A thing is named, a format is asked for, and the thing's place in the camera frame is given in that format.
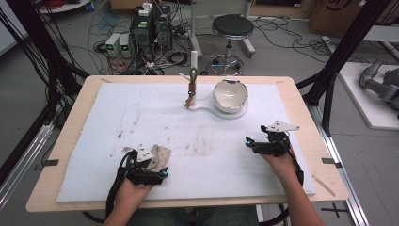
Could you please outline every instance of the white paper sheet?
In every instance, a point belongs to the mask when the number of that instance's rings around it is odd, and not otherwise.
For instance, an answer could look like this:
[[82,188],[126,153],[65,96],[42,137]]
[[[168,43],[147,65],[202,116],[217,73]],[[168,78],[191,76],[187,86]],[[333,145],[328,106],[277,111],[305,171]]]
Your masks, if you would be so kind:
[[[214,85],[198,84],[198,98]],[[125,147],[172,150],[169,176],[148,200],[282,196],[267,163],[246,147],[245,137],[266,141],[260,126],[290,122],[274,85],[247,85],[248,109],[238,120],[188,111],[186,84],[103,84],[72,153],[58,202],[105,201]],[[304,189],[316,193],[302,152],[290,140],[305,172]]]

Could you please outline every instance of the cardboard box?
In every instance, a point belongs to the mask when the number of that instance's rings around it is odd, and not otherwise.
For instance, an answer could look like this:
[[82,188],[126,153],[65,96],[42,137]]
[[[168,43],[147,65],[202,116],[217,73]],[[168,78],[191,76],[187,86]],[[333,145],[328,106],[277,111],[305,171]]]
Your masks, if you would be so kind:
[[359,1],[317,1],[309,20],[311,33],[342,38],[361,10]]
[[110,0],[112,9],[133,9],[135,7],[143,6],[143,3],[152,3],[152,0]]
[[307,19],[313,12],[314,0],[302,0],[299,7],[267,6],[253,2],[251,16],[270,16]]

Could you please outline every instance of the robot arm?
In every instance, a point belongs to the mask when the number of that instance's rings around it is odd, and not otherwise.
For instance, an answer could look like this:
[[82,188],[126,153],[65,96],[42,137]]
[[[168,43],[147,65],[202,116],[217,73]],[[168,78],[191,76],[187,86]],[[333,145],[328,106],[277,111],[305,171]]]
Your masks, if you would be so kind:
[[387,71],[382,84],[374,80],[382,62],[382,58],[379,58],[366,68],[360,76],[359,85],[377,93],[381,99],[387,102],[397,102],[399,101],[399,69]]

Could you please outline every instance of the round stool seat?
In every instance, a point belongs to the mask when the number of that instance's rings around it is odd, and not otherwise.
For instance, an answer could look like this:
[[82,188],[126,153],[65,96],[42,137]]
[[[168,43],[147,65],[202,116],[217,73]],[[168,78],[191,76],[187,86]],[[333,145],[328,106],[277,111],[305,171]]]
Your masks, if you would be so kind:
[[217,17],[212,24],[212,30],[226,39],[244,40],[252,34],[253,24],[239,14],[228,14]]

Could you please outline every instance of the electronic equipment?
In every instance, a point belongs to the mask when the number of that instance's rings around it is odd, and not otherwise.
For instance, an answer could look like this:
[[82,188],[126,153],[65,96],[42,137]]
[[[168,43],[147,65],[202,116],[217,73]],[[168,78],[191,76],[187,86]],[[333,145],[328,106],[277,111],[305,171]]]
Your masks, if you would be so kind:
[[132,42],[130,41],[129,34],[120,35],[120,52],[123,57],[129,58],[133,56]]
[[154,12],[157,46],[161,50],[172,49],[170,6],[160,6]]
[[143,9],[138,11],[139,16],[149,16],[152,11],[151,3],[143,3]]
[[153,10],[148,13],[148,16],[135,15],[132,20],[130,32],[138,63],[141,60],[149,62],[154,61],[154,48],[152,48],[154,47],[154,28]]
[[118,57],[120,55],[120,34],[112,34],[105,42],[105,47],[109,57]]

